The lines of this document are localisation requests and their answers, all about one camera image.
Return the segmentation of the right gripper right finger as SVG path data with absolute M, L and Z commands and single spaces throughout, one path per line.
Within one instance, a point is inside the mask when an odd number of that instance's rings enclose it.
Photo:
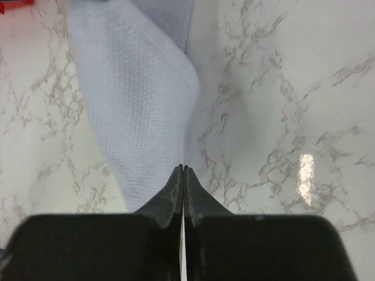
M 200 184 L 196 173 L 189 166 L 184 168 L 183 207 L 185 221 L 193 228 L 207 215 L 233 215 Z

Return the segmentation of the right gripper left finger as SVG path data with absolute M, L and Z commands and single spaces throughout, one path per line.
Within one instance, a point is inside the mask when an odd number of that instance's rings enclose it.
M 157 192 L 134 215 L 144 215 L 161 228 L 167 228 L 175 215 L 181 217 L 183 198 L 183 166 L 176 166 L 165 186 Z

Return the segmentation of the light blue towel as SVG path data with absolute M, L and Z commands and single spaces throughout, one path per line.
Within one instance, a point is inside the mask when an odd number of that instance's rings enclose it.
M 67 3 L 89 119 L 130 212 L 183 163 L 200 94 L 185 55 L 192 8 L 192 1 Z

